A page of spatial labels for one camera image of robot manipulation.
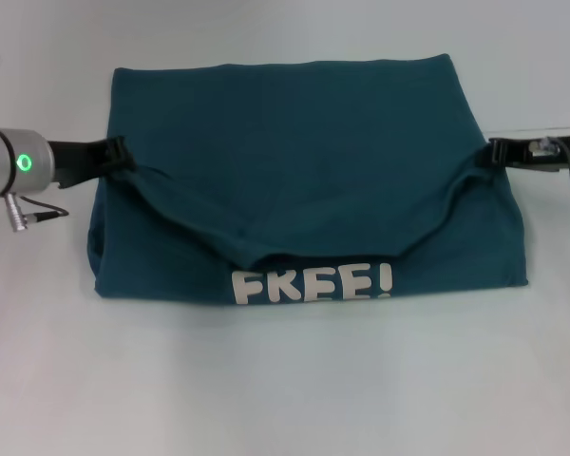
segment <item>teal t-shirt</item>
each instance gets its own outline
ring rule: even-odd
[[[88,238],[106,297],[218,303],[527,283],[523,222],[447,55],[118,69]]]

